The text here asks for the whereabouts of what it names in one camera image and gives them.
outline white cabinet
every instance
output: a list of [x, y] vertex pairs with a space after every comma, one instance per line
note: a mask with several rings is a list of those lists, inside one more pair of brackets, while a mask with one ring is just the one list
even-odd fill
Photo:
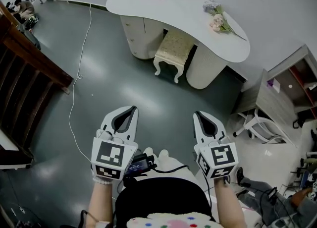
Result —
[[120, 16], [131, 53], [151, 59], [163, 40], [163, 23], [142, 17]]
[[120, 16], [131, 53], [139, 59], [148, 59], [146, 35], [142, 17]]
[[144, 18], [144, 28], [149, 58], [154, 58], [163, 41], [164, 23]]

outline gray floor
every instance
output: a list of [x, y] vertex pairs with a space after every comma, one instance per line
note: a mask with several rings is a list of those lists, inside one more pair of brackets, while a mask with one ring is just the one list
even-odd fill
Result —
[[[47, 2], [39, 15], [34, 35], [42, 51], [75, 78], [89, 8]], [[186, 73], [175, 84], [176, 70], [167, 65], [162, 65], [157, 77], [151, 60], [131, 55], [118, 16], [92, 9], [92, 19], [82, 60], [83, 79], [75, 87], [71, 118], [82, 151], [90, 156], [93, 137], [108, 112], [136, 105], [140, 111], [136, 135], [140, 149], [152, 147], [158, 154], [166, 148], [170, 156], [196, 172], [193, 112], [211, 113], [226, 124], [242, 83], [223, 71], [208, 88], [195, 90], [186, 82]], [[30, 208], [52, 228], [62, 224], [77, 226], [80, 211], [88, 209], [93, 188], [90, 164], [80, 155], [69, 130], [71, 105], [72, 95], [60, 92], [53, 97], [31, 144], [33, 166], [8, 172], [19, 204]], [[19, 219], [36, 220], [28, 210], [26, 215], [18, 210], [4, 172], [0, 172], [0, 185], [0, 199], [8, 212], [12, 208]]]

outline robot equipment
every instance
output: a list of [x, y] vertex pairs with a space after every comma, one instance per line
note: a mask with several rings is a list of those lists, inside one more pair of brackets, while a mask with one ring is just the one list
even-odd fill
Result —
[[[98, 176], [123, 180], [155, 169], [154, 157], [134, 156], [139, 110], [119, 108], [107, 114], [97, 130], [92, 150], [92, 169]], [[194, 117], [196, 162], [206, 178], [228, 176], [238, 165], [234, 143], [230, 143], [223, 124], [212, 115], [197, 111]]]
[[196, 163], [208, 178], [229, 176], [238, 165], [235, 143], [230, 143], [220, 120], [212, 115], [197, 111], [194, 117], [194, 149]]

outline white desk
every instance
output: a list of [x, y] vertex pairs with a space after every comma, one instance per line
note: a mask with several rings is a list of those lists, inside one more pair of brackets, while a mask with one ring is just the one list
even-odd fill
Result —
[[228, 62], [242, 62], [250, 43], [242, 28], [225, 12], [232, 29], [247, 41], [218, 33], [203, 11], [209, 0], [107, 0], [107, 9], [121, 16], [131, 52], [140, 59], [153, 58], [163, 39], [163, 28], [176, 27], [197, 40], [197, 51], [187, 71], [187, 80], [197, 89], [206, 88]]

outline white stool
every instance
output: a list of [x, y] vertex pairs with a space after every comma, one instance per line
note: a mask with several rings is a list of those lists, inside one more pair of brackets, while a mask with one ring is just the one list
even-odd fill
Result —
[[165, 61], [177, 68], [178, 73], [175, 75], [174, 81], [178, 83], [178, 78], [183, 74], [185, 62], [193, 45], [194, 38], [192, 36], [178, 29], [169, 30], [155, 54], [153, 61], [157, 69], [155, 75], [160, 74], [159, 62]]

